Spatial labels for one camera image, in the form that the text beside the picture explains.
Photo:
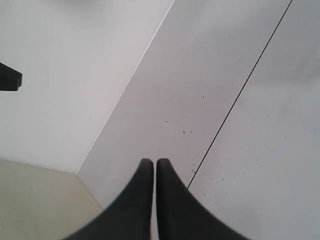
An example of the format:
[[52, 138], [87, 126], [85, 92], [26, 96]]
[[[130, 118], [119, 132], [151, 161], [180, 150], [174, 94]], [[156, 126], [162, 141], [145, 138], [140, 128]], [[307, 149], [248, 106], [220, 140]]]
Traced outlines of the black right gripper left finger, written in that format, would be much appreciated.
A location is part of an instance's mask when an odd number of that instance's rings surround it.
[[154, 165], [143, 158], [118, 197], [67, 240], [150, 240]]

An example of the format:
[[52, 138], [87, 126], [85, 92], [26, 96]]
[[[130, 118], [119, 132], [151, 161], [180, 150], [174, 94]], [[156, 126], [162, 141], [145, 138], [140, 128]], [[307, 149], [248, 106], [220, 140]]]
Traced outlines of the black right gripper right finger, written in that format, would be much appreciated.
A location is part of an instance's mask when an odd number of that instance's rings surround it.
[[156, 163], [156, 215], [160, 240], [245, 240], [189, 192], [171, 162]]

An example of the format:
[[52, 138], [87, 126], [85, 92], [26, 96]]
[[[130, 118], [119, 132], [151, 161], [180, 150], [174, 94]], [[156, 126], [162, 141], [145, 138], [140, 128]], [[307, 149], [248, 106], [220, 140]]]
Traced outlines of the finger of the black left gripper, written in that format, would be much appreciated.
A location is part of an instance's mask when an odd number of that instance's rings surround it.
[[0, 90], [18, 91], [22, 86], [22, 73], [0, 63]]

